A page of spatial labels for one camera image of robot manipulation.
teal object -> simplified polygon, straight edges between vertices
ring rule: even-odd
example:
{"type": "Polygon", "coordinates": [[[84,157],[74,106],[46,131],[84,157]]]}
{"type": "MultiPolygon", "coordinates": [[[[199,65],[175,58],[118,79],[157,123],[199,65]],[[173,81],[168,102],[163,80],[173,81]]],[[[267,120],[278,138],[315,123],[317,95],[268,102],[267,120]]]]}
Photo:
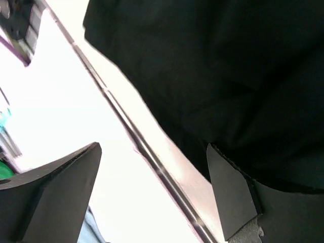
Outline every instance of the teal object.
{"type": "Polygon", "coordinates": [[[9,117],[11,117],[9,108],[7,108],[5,111],[0,112],[0,130],[3,130],[5,128],[6,122],[9,117]]]}
{"type": "Polygon", "coordinates": [[[0,160],[0,180],[14,176],[14,172],[0,160]]]}

black plastic piece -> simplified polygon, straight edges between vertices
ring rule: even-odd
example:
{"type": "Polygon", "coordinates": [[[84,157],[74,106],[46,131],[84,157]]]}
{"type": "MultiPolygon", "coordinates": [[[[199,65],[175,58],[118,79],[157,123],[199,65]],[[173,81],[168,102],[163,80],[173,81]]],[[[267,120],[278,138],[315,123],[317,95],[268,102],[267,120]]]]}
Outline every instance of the black plastic piece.
{"type": "Polygon", "coordinates": [[[257,222],[264,233],[260,235],[262,243],[323,242],[323,192],[314,191],[311,194],[273,189],[243,177],[212,145],[208,146],[207,155],[221,225],[227,239],[235,229],[246,225],[249,217],[244,216],[253,216],[251,203],[260,202],[262,214],[258,214],[257,222]],[[240,184],[250,184],[249,190],[240,184]]]}
{"type": "Polygon", "coordinates": [[[223,234],[227,241],[262,212],[256,194],[251,193],[253,185],[216,153],[211,145],[207,148],[207,159],[223,234]]]}
{"type": "Polygon", "coordinates": [[[26,40],[33,2],[23,0],[10,0],[8,2],[10,16],[7,19],[0,13],[0,26],[8,33],[10,38],[16,41],[26,40]]]}
{"type": "Polygon", "coordinates": [[[98,143],[0,180],[0,242],[76,243],[101,158],[98,143]]]}

blue fabric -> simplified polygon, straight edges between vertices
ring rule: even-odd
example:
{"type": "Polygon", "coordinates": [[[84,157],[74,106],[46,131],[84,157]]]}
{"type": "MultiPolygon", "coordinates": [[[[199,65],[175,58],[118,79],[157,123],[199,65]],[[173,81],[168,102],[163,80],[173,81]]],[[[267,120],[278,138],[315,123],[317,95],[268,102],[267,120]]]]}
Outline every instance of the blue fabric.
{"type": "Polygon", "coordinates": [[[89,208],[86,212],[77,243],[106,243],[89,208]]]}

dark cloth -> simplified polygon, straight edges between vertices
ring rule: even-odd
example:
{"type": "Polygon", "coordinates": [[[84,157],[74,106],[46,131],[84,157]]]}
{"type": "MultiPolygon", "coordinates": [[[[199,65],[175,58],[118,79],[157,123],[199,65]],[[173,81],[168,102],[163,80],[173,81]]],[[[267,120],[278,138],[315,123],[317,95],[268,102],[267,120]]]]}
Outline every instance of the dark cloth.
{"type": "Polygon", "coordinates": [[[237,166],[324,188],[324,2],[90,0],[85,37],[208,178],[237,166]]]}

